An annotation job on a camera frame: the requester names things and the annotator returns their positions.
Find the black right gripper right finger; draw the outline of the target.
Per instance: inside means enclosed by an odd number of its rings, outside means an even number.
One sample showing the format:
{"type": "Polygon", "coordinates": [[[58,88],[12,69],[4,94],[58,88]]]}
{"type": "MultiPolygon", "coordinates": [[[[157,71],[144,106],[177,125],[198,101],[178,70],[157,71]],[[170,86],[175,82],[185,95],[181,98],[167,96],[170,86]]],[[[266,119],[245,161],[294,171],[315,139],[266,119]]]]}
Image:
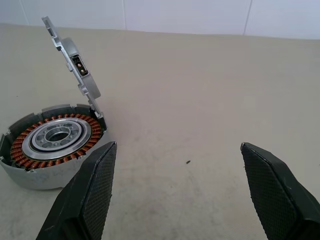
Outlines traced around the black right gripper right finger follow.
{"type": "Polygon", "coordinates": [[[271,152],[240,147],[250,197],[269,240],[318,240],[320,203],[271,152]]]}

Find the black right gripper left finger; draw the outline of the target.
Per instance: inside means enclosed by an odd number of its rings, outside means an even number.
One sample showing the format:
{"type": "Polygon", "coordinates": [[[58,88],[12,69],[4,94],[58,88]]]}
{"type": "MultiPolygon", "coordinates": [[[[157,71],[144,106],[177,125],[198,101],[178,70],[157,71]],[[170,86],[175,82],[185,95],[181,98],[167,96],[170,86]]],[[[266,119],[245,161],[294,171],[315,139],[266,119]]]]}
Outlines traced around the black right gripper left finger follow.
{"type": "Polygon", "coordinates": [[[94,150],[56,197],[38,240],[100,240],[115,172],[117,143],[94,150]]]}

